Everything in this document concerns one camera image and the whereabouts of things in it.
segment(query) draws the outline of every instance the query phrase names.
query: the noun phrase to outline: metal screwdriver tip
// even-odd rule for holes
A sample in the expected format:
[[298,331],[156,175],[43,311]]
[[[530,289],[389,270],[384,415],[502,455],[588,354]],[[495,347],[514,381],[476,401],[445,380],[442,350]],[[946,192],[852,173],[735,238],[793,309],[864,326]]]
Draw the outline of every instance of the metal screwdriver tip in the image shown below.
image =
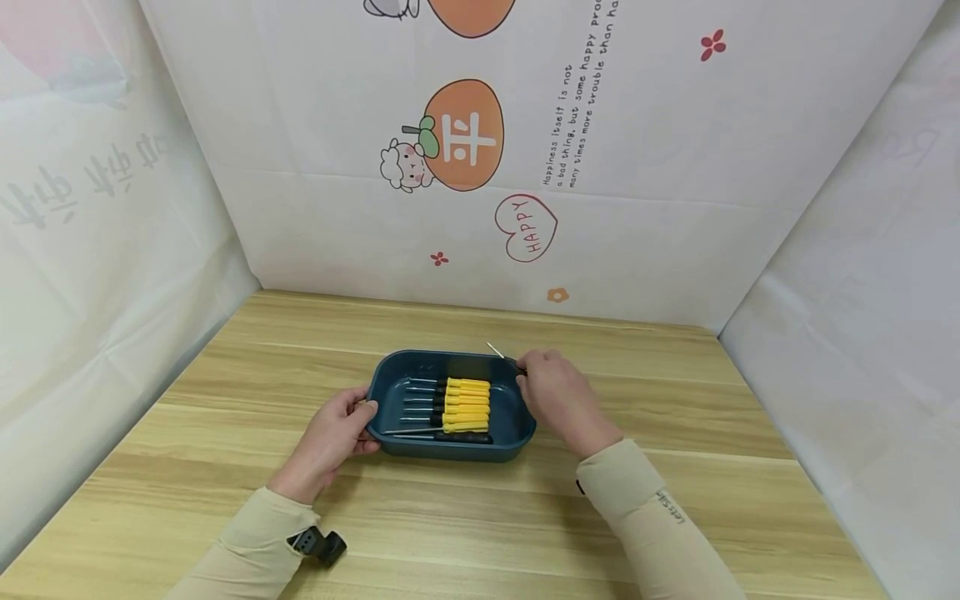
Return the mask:
[[487,342],[487,346],[489,346],[491,350],[493,350],[494,352],[496,352],[496,355],[499,356],[500,358],[504,358],[504,359],[507,358],[506,356],[504,356],[503,354],[500,353],[500,350],[494,348],[494,347],[493,347],[493,344],[491,344],[490,342]]

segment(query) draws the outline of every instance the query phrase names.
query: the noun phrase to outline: yellow screwdriver handle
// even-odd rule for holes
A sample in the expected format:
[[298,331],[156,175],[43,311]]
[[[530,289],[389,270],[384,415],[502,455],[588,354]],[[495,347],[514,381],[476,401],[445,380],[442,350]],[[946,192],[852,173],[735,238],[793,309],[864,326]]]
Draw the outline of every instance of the yellow screwdriver handle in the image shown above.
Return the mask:
[[446,385],[462,390],[480,390],[481,392],[490,390],[490,381],[480,381],[479,379],[454,379],[453,377],[449,377],[446,380]]
[[485,396],[457,396],[447,392],[444,404],[484,404],[489,406],[490,399]]
[[450,425],[444,425],[444,433],[460,433],[463,431],[476,431],[479,433],[486,433],[490,431],[489,426],[486,423],[451,423]]
[[453,404],[444,408],[446,415],[477,415],[486,418],[490,414],[490,406],[486,404]]
[[461,413],[459,415],[444,414],[444,425],[452,425],[453,423],[475,423],[478,421],[487,422],[488,420],[486,415],[478,415],[477,413]]
[[490,393],[486,390],[472,390],[468,388],[446,388],[447,396],[476,396],[476,397],[490,397]]

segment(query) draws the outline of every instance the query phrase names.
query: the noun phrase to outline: hand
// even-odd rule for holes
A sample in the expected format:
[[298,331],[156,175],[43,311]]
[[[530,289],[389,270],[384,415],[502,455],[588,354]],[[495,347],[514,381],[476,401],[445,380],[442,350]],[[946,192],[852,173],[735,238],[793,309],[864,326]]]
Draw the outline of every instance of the hand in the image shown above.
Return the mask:
[[516,378],[534,418],[545,423],[566,447],[584,460],[623,440],[623,433],[600,410],[600,400],[583,373],[556,350],[530,350],[516,365]]
[[379,450],[380,442],[367,432],[377,404],[364,401],[366,397],[367,386],[352,388],[321,406],[267,488],[301,504],[313,504],[347,458]]

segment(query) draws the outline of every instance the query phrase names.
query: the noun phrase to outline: cartoon sheep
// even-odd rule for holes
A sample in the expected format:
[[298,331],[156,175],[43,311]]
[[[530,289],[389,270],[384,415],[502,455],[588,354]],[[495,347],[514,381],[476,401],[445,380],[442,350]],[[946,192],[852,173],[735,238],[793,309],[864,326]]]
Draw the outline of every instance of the cartoon sheep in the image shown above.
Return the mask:
[[420,0],[364,0],[363,8],[373,16],[416,18],[420,14]]
[[396,138],[390,146],[380,151],[380,175],[394,189],[412,194],[415,187],[427,187],[433,183],[433,173],[426,166],[423,147],[417,144],[400,143]]

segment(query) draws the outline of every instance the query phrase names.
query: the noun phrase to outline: white backdrop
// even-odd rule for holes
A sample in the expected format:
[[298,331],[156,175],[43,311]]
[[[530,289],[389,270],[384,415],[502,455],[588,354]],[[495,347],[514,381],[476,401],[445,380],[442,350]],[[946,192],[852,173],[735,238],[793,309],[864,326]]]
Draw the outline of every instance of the white backdrop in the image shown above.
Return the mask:
[[721,341],[894,598],[960,598],[960,2]]
[[939,4],[143,0],[265,287],[716,331]]
[[0,568],[256,287],[135,0],[0,0]]

